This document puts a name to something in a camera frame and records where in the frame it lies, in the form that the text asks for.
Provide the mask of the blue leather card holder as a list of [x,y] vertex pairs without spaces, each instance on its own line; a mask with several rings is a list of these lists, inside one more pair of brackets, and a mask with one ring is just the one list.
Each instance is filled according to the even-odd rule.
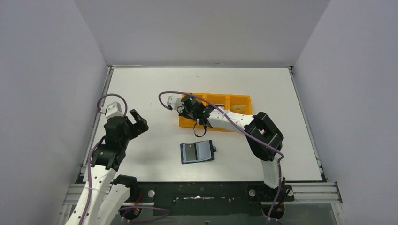
[[206,162],[206,161],[213,161],[214,160],[214,153],[217,152],[217,148],[213,145],[212,140],[204,140],[199,142],[189,142],[195,143],[197,147],[197,154],[198,160],[193,162],[186,162],[184,160],[184,144],[180,144],[180,155],[181,155],[181,163],[184,164],[192,164],[192,163],[199,163],[199,162]]

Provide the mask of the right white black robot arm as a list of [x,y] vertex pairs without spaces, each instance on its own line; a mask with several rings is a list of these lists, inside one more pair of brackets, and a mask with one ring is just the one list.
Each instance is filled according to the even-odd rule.
[[177,100],[169,99],[168,105],[180,117],[191,119],[204,128],[223,128],[244,135],[251,152],[261,161],[265,196],[276,200],[282,195],[283,176],[280,163],[284,158],[281,152],[284,136],[266,113],[251,115],[232,112],[192,94]]

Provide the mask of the orange three-compartment tray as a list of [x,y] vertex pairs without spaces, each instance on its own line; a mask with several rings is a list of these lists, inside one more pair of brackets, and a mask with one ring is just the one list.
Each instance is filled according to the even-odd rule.
[[[216,106],[230,110],[234,113],[239,114],[252,114],[252,103],[251,97],[249,95],[233,95],[233,94],[211,94],[211,93],[193,93],[194,95],[201,97],[209,102],[215,104]],[[195,121],[186,119],[184,117],[179,117],[178,119],[179,127],[181,128],[193,128]],[[213,131],[228,131],[224,128],[207,128]]]

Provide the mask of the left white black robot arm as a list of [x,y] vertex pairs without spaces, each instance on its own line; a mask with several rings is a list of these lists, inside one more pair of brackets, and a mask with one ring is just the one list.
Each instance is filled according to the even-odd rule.
[[126,115],[108,118],[106,134],[95,144],[87,163],[87,181],[66,224],[108,225],[122,204],[139,195],[137,179],[116,175],[130,140],[146,132],[147,121],[132,109],[132,123]]

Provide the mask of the gold credit card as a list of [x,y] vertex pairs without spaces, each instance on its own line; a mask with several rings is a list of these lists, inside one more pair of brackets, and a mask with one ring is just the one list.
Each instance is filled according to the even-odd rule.
[[245,114],[246,106],[245,105],[230,105],[230,110],[234,113]]

